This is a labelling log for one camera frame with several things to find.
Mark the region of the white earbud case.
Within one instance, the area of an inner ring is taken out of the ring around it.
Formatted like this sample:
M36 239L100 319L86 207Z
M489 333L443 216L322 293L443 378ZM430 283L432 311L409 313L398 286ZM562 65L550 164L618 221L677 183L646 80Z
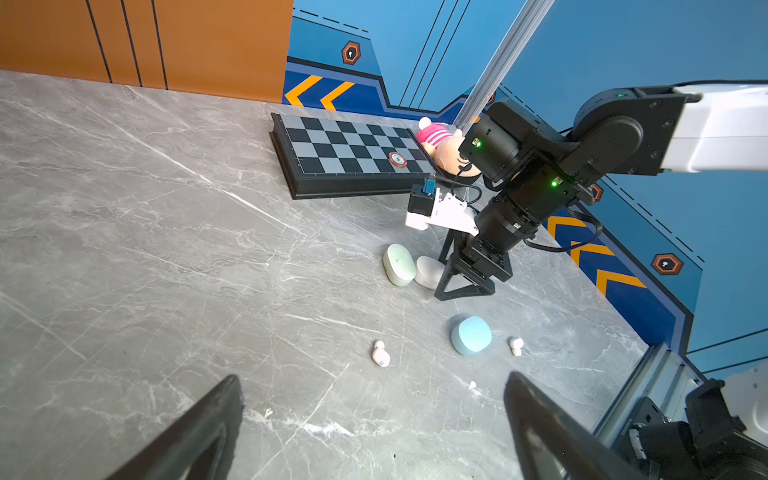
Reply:
M435 290L444 273L445 265L437 259L420 256L415 261L415 282L427 289Z

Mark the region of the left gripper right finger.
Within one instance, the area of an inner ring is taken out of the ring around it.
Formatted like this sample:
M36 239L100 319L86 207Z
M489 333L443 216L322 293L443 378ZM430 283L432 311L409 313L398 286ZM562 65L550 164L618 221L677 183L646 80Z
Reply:
M525 479L643 477L522 373L509 375L504 405Z

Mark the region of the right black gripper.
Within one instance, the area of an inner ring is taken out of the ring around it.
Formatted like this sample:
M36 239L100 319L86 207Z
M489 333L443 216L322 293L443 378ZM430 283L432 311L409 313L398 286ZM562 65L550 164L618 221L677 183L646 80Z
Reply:
M449 229L438 260L446 265L434 296L440 301L491 296L496 292L491 278L502 282L513 276L509 255L468 233ZM465 280L452 287L455 278Z

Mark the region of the light blue earbud case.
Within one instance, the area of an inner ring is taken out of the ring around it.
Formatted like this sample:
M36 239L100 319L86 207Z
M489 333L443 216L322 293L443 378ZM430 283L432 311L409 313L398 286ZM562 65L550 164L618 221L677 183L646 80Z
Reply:
M475 355L491 344L492 331L485 320L478 316L471 316L452 328L450 341L459 354Z

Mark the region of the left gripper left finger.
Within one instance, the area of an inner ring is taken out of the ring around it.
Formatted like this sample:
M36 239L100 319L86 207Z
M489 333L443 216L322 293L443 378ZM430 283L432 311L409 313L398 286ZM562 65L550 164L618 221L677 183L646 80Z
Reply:
M235 457L244 398L228 375L111 479L225 479Z

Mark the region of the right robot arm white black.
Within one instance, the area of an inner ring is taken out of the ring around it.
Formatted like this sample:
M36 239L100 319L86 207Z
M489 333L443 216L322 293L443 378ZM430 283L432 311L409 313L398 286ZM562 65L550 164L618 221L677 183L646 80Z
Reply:
M458 149L492 199L475 229L451 228L440 259L439 300L488 296L512 275L510 250L534 245L560 210L592 204L608 174L763 171L767 87L750 81L610 89L590 98L559 132L520 104L492 104Z

